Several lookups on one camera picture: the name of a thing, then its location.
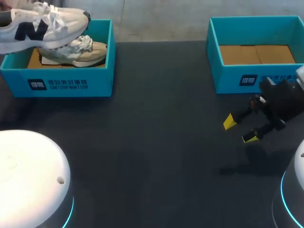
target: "teal box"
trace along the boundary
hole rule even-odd
[[[288,45],[296,64],[224,65],[220,45]],[[304,25],[298,16],[210,18],[206,50],[218,94],[260,93],[267,77],[296,79],[304,64]]]
[[[92,20],[84,35],[108,45],[105,67],[27,69],[33,49],[6,55],[0,72],[15,97],[108,97],[112,94],[115,38],[111,20]]]

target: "robotic arm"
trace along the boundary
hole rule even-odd
[[[245,143],[262,139],[273,129],[284,129],[286,122],[304,112],[304,66],[297,69],[296,75],[294,82],[283,80],[275,84],[269,77],[260,82],[262,94],[251,97],[247,105],[231,112],[224,122],[225,130],[240,124],[244,118],[258,111],[267,117],[268,123],[244,134],[242,138]]]

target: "shoe sole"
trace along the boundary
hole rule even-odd
[[[15,41],[10,43],[0,43],[0,54],[5,55],[10,53],[15,53],[32,47],[45,48],[45,49],[60,48],[69,44],[74,39],[78,38],[84,32],[85,29],[86,28],[83,28],[79,32],[74,33],[69,37],[56,41],[45,42],[40,40],[27,39],[23,41]]]
[[[42,57],[40,55],[40,62],[42,65],[44,66],[57,66],[57,65],[62,65],[64,67],[96,67],[99,65],[102,65],[105,63],[106,57],[94,60],[94,61],[90,61],[90,62],[78,62],[78,61],[60,61],[60,60],[51,60],[48,59],[46,57]]]

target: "concrete floor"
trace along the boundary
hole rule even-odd
[[[206,39],[212,16],[299,15],[303,0],[66,0],[93,19],[112,19],[117,41]]]

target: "shoe lace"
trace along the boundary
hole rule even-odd
[[[34,2],[34,10],[40,13],[58,12],[58,7],[49,5],[47,2]]]
[[[77,47],[78,51],[92,51],[93,40],[88,36],[79,36],[76,40],[70,43],[70,46]]]
[[[34,2],[34,11],[40,14],[40,17],[35,18],[38,23],[41,19],[47,20],[55,31],[60,31],[66,27],[65,22],[57,14],[58,8],[53,5],[49,6],[47,2]]]

